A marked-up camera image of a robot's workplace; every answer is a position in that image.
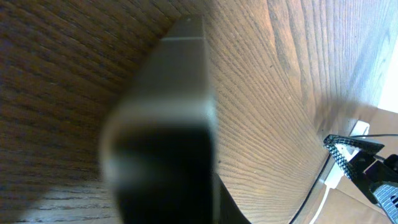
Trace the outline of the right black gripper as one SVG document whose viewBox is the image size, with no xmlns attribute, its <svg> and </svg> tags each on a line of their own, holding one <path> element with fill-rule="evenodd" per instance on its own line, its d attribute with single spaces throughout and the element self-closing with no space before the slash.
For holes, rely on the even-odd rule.
<svg viewBox="0 0 398 224">
<path fill-rule="evenodd" d="M 377 160 L 374 156 L 384 145 L 367 136 L 329 134 L 323 145 L 344 175 L 354 180 L 354 185 L 372 204 L 378 203 L 391 223 L 397 224 L 397 155 Z"/>
</svg>

